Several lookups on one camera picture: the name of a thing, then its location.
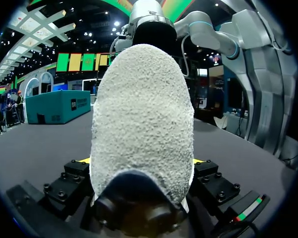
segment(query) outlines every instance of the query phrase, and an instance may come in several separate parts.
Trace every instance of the screw head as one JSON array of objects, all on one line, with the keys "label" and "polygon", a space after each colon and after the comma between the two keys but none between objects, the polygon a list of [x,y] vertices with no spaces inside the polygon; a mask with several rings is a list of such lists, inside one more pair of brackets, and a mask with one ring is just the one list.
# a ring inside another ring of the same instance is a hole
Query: screw head
[{"label": "screw head", "polygon": [[75,176],[73,177],[73,179],[74,179],[76,182],[80,181],[80,177],[77,176],[77,175],[75,175]]},{"label": "screw head", "polygon": [[203,181],[203,182],[209,182],[209,176],[204,176],[204,177],[202,178],[202,181]]},{"label": "screw head", "polygon": [[62,190],[60,190],[60,191],[58,192],[58,197],[61,198],[61,199],[65,199],[65,198],[66,198],[66,193],[63,192]]},{"label": "screw head", "polygon": [[107,225],[107,221],[106,221],[106,220],[101,220],[101,221],[99,221],[99,223],[101,223],[101,224],[104,225],[104,226]]},{"label": "screw head", "polygon": [[16,201],[15,201],[15,204],[16,204],[16,206],[18,206],[18,207],[19,207],[19,206],[21,205],[21,202],[20,202],[20,200],[16,200]]},{"label": "screw head", "polygon": [[219,192],[219,193],[217,194],[217,197],[218,197],[219,200],[224,199],[224,198],[225,198],[225,192],[223,192],[223,191]]},{"label": "screw head", "polygon": [[235,184],[234,184],[234,189],[235,189],[235,190],[240,189],[240,184],[239,184],[239,183],[235,183]]},{"label": "screw head", "polygon": [[173,224],[173,225],[172,225],[172,228],[173,228],[173,229],[177,229],[178,227],[179,227],[179,224]]},{"label": "screw head", "polygon": [[45,183],[45,184],[44,184],[44,190],[45,190],[45,192],[48,192],[48,191],[51,190],[51,186],[50,186],[49,183]]},{"label": "screw head", "polygon": [[217,172],[217,173],[215,174],[215,178],[219,179],[219,178],[221,178],[221,177],[222,177],[222,173],[221,173],[221,172]]}]

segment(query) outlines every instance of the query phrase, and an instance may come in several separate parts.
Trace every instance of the person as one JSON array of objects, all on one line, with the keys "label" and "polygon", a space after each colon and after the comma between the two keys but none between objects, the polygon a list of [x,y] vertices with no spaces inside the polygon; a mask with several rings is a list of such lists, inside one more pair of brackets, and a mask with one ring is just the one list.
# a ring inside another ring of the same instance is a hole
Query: person
[{"label": "person", "polygon": [[20,120],[20,123],[24,123],[25,118],[24,118],[24,98],[21,95],[21,91],[19,90],[18,93],[18,98],[17,98],[17,113],[18,113],[18,118]]},{"label": "person", "polygon": [[0,112],[0,134],[3,133],[2,127],[5,125],[4,115]]}]

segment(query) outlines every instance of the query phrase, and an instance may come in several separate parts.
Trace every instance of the textured foam block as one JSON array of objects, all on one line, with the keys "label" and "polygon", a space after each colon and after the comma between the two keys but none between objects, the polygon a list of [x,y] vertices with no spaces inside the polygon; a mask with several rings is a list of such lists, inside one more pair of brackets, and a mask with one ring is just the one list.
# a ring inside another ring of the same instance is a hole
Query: textured foam block
[{"label": "textured foam block", "polygon": [[90,176],[96,197],[117,174],[138,170],[179,205],[193,169],[193,116],[171,56],[150,45],[120,53],[94,104]]}]

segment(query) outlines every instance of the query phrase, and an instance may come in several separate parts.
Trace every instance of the teal booth counter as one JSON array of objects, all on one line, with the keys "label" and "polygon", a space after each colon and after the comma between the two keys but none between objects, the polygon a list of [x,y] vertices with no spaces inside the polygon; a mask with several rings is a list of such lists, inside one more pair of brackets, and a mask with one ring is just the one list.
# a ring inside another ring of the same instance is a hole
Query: teal booth counter
[{"label": "teal booth counter", "polygon": [[90,110],[89,91],[60,90],[26,98],[29,124],[65,124]]}]

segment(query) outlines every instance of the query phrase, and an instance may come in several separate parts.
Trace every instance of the yellow banner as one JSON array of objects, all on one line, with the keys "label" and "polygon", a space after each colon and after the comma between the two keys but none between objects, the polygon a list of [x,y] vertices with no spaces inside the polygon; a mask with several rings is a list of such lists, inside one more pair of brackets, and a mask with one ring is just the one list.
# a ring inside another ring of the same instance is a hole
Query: yellow banner
[{"label": "yellow banner", "polygon": [[80,71],[82,54],[71,54],[69,71]]},{"label": "yellow banner", "polygon": [[98,69],[99,69],[99,59],[100,59],[100,54],[96,54],[95,71],[98,71]]},{"label": "yellow banner", "polygon": [[107,55],[101,55],[100,56],[100,61],[99,61],[99,65],[107,65]]}]

